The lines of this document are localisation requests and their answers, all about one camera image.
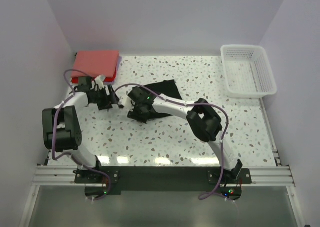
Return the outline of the black t shirt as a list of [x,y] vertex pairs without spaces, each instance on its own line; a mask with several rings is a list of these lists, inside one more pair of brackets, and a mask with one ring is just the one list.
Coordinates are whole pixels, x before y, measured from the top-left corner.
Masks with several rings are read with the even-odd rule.
[[[147,84],[145,85],[145,87],[159,95],[164,94],[167,97],[182,100],[182,97],[180,95],[180,92],[178,90],[178,87],[174,79]],[[170,114],[158,113],[155,110],[151,110],[150,114],[147,116],[147,120],[161,119],[161,118],[166,118],[170,116],[171,116]]]

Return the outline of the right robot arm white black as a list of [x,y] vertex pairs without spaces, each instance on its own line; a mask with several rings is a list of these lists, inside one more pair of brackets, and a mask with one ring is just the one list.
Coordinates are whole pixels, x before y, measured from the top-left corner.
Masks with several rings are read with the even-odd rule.
[[221,110],[226,118],[223,127],[222,118],[216,112],[218,106],[203,98],[196,102],[183,101],[142,87],[134,87],[122,100],[122,104],[129,110],[129,117],[141,123],[146,123],[153,114],[166,114],[186,120],[195,137],[210,146],[223,174],[229,178],[238,178],[243,164],[225,138],[229,117]]

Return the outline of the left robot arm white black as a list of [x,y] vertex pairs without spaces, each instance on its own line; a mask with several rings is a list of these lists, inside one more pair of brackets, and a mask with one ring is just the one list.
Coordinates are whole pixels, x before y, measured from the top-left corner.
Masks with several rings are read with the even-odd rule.
[[104,80],[104,75],[96,78],[80,77],[78,85],[71,88],[71,93],[65,100],[42,111],[44,145],[51,151],[54,161],[66,156],[80,170],[100,169],[98,157],[83,144],[78,111],[90,104],[96,105],[99,111],[124,107],[113,87],[105,85]]

